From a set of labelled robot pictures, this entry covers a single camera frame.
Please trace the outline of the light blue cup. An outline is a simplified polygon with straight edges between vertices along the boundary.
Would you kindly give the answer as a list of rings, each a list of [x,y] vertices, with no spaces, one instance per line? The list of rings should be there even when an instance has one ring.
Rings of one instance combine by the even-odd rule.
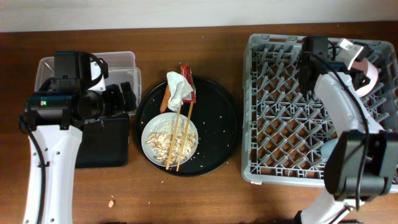
[[[329,159],[329,157],[331,156],[331,153],[333,152],[337,143],[338,143],[338,138],[335,138],[335,139],[331,139],[323,144],[323,146],[320,148],[320,153],[324,160],[327,161]]]

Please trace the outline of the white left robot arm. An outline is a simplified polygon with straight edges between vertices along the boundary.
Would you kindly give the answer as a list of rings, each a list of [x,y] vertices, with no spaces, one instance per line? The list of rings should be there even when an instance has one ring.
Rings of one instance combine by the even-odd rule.
[[[75,169],[125,165],[136,108],[129,82],[101,91],[45,85],[31,96],[20,117],[31,153],[24,223],[72,222]]]

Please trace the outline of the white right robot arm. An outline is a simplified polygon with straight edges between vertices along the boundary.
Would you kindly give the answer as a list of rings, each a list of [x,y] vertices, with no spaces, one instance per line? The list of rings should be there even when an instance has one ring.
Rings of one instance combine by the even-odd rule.
[[[397,133],[387,132],[368,112],[361,97],[377,81],[368,60],[350,63],[303,56],[299,84],[325,106],[338,140],[326,162],[325,188],[295,223],[338,223],[363,203],[390,192],[397,165]]]

